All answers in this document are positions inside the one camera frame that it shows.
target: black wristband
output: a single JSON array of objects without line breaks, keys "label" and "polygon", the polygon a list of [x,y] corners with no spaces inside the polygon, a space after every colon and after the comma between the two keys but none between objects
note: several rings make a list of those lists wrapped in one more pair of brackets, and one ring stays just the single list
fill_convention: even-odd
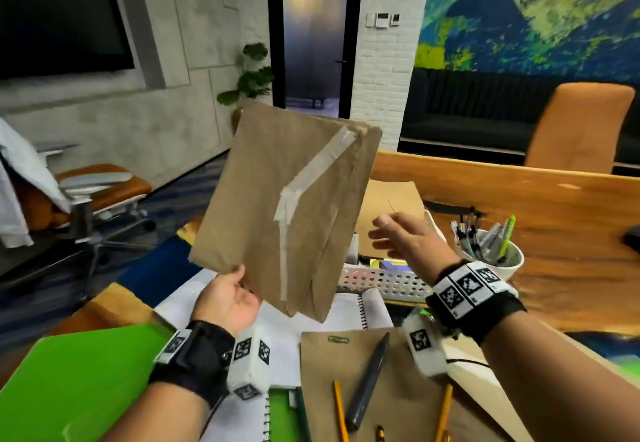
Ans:
[{"label": "black wristband", "polygon": [[189,339],[168,364],[156,363],[149,383],[181,386],[203,398],[215,410],[228,395],[227,371],[235,339],[220,326],[197,321],[188,325]]},{"label": "black wristband", "polygon": [[[443,269],[438,276],[438,282],[468,263],[471,262],[469,260],[462,260],[459,263]],[[521,301],[509,291],[492,294],[491,297],[475,305],[475,307],[459,319],[456,319],[452,315],[451,310],[438,295],[432,294],[428,296],[427,303],[435,316],[446,328],[451,330],[460,329],[464,335],[473,338],[479,345],[482,344],[487,334],[489,334],[502,319],[518,311],[526,311]]]}]

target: black door frame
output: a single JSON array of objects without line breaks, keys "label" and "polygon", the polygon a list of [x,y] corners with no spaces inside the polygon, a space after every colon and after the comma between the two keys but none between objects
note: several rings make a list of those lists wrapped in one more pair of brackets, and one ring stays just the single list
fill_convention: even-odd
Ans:
[{"label": "black door frame", "polygon": [[[284,8],[283,0],[268,0],[269,43],[271,68],[274,80],[271,86],[273,106],[285,107],[284,66]],[[340,106],[338,116],[348,119],[351,113],[353,73],[355,70],[358,25],[360,24],[360,0],[347,0],[344,17],[344,43],[342,45],[342,72],[340,74]]]}]

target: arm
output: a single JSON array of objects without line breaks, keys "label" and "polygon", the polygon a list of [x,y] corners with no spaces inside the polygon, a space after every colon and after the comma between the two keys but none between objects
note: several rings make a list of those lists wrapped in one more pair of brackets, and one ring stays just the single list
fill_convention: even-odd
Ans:
[{"label": "arm", "polygon": [[[423,220],[383,215],[369,236],[404,258],[428,284],[460,261]],[[526,312],[502,319],[481,346],[505,393],[538,442],[640,440],[640,390]]]},{"label": "arm", "polygon": [[[233,337],[251,326],[260,301],[240,285],[243,276],[241,265],[212,280],[198,297],[191,319],[219,325]],[[151,383],[101,441],[196,442],[208,415],[208,404],[195,393],[174,384]]]}]

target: forearm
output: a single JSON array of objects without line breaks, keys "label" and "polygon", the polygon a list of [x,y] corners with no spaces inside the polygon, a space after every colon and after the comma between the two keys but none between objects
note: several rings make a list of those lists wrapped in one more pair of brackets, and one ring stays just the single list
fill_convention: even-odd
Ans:
[{"label": "forearm", "polygon": [[538,442],[640,440],[640,390],[532,315],[505,318],[482,349]]},{"label": "forearm", "polygon": [[196,442],[209,406],[195,393],[168,383],[151,383],[101,442]]}]

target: spiral notebook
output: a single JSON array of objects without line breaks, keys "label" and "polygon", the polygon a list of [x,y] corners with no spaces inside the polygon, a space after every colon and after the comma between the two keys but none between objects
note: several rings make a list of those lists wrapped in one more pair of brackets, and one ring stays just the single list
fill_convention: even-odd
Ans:
[{"label": "spiral notebook", "polygon": [[[177,329],[189,323],[198,295],[213,279],[215,272],[204,268],[181,285],[155,308],[157,314]],[[300,386],[300,339],[305,331],[354,331],[393,327],[382,295],[372,288],[363,294],[337,293],[324,323],[300,313],[287,317],[268,302],[263,302],[255,321],[271,339],[269,377],[272,388]],[[269,396],[242,402],[227,397],[211,418],[201,441],[235,442],[269,440]]]}]

